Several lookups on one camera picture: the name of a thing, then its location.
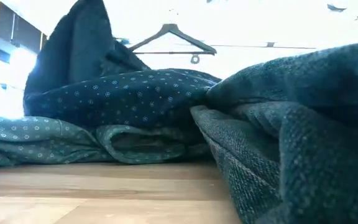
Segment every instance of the clothes hanger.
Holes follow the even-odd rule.
[[[343,8],[343,7],[336,7],[333,4],[327,4],[327,8],[334,12],[343,12],[347,9],[347,8]]]
[[[206,44],[202,43],[201,41],[190,37],[187,34],[184,34],[182,31],[179,30],[179,27],[176,24],[164,24],[162,26],[162,28],[160,29],[160,31],[158,31],[156,34],[143,40],[142,42],[140,42],[138,44],[133,45],[132,47],[129,47],[129,50],[134,51],[134,50],[138,49],[139,47],[146,45],[149,42],[151,42],[152,40],[158,39],[167,33],[171,33],[171,34],[189,42],[191,45],[198,47],[199,49],[201,49],[203,51],[202,52],[139,52],[139,53],[135,52],[135,54],[209,54],[209,55],[215,55],[217,53],[217,51],[213,47],[206,45]]]

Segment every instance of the laminate floor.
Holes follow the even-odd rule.
[[[214,164],[0,169],[0,224],[238,224]]]

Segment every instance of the printed pattern fabric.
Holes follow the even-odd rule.
[[[188,126],[189,108],[220,81],[181,69],[147,70],[84,81],[26,99],[32,115],[86,127],[126,124],[138,128]]]
[[[0,167],[122,162],[155,164],[210,155],[197,129],[105,125],[95,131],[44,117],[0,118]]]

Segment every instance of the bedding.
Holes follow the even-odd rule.
[[[79,0],[38,56],[0,167],[213,156],[243,223],[358,223],[358,44],[220,80],[152,70]]]

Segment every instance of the white ceiling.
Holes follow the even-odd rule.
[[[76,0],[2,0],[25,20],[49,35]],[[105,0],[116,37],[142,40],[174,22],[194,38],[212,44],[286,42],[289,45],[334,45],[358,42],[357,4],[346,13],[326,9],[327,0]]]

